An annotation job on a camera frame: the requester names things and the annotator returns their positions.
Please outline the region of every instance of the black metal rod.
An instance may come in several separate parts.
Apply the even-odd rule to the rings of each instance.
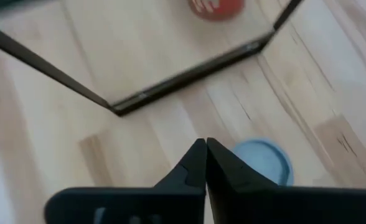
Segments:
[[[0,49],[94,103],[108,110],[111,109],[111,106],[105,99],[92,92],[87,87],[83,86],[81,83],[77,82],[66,73],[53,66],[39,55],[33,53],[31,50],[21,45],[2,31],[0,31]]]
[[[281,28],[281,26],[287,21],[287,19],[302,1],[303,0],[292,0],[290,3],[288,3],[288,5],[285,7],[285,9],[282,11],[277,21],[273,25],[275,31]]]
[[[274,35],[271,32],[263,37],[235,48],[223,55],[215,57],[207,62],[182,72],[170,79],[164,80],[154,86],[139,91],[117,103],[112,107],[118,116],[126,115],[144,105],[156,101],[174,91],[190,85],[191,83],[205,78],[219,70],[242,61],[259,53]]]

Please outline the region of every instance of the light blue circular object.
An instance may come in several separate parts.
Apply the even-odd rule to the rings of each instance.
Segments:
[[[232,151],[248,166],[274,183],[293,185],[294,173],[289,157],[274,142],[268,139],[252,139],[237,144]]]

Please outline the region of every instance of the red object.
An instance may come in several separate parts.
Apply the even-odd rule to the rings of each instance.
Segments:
[[[221,21],[240,13],[245,6],[245,0],[189,0],[189,4],[199,17]]]

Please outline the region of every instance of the wooden floor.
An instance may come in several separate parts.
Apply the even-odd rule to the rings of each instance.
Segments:
[[[260,35],[287,1],[223,24],[183,1],[51,1],[0,29],[113,101]],[[124,118],[0,52],[0,223],[43,223],[67,187],[152,186],[209,136],[276,141],[295,185],[366,188],[366,0],[306,0],[259,57]]]

